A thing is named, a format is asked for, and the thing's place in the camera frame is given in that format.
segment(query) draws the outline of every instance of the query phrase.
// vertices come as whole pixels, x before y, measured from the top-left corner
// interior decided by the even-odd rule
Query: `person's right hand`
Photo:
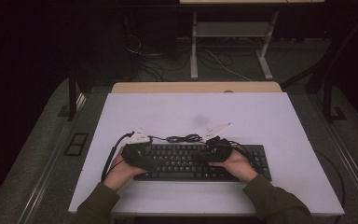
[[[245,183],[249,183],[258,175],[248,160],[235,149],[232,150],[231,155],[225,161],[209,162],[209,164],[226,168],[232,175]]]

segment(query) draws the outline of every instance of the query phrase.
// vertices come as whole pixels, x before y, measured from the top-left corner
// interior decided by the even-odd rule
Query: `background desk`
[[[124,133],[143,128],[147,134],[159,137],[204,135],[208,127],[231,122],[232,127],[221,137],[243,144],[264,145],[272,184],[294,193],[314,215],[343,214],[286,93],[118,93],[116,87],[113,92],[106,99],[70,212],[76,211],[99,182],[111,147]],[[130,181],[119,191],[121,200],[113,213],[123,216],[253,216],[255,209],[241,192],[242,188],[242,183]]]

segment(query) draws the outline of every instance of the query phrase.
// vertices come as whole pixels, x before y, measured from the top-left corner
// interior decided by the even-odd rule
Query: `person's right arm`
[[[257,216],[268,223],[314,223],[310,211],[295,195],[284,189],[272,186],[259,175],[248,160],[233,150],[224,162],[210,162],[222,166],[240,181],[247,184],[243,192],[255,207]]]

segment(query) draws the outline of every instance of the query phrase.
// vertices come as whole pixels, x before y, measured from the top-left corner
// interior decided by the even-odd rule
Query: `green sleeve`
[[[243,192],[252,201],[257,216],[268,223],[314,223],[305,204],[284,189],[273,187],[262,175],[253,179]]]
[[[78,206],[73,224],[108,224],[113,206],[120,196],[102,183]]]

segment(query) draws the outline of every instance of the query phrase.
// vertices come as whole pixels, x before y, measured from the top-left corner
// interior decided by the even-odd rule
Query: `hand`
[[[144,169],[128,165],[121,156],[122,151],[123,147],[112,161],[110,166],[111,170],[108,172],[106,179],[103,181],[104,185],[114,191],[121,189],[121,187],[123,187],[135,175],[147,172]]]
[[[258,173],[252,168],[246,157],[237,150],[232,150],[231,155],[223,162],[209,162],[212,166],[221,166],[236,176],[240,181],[249,183]]]

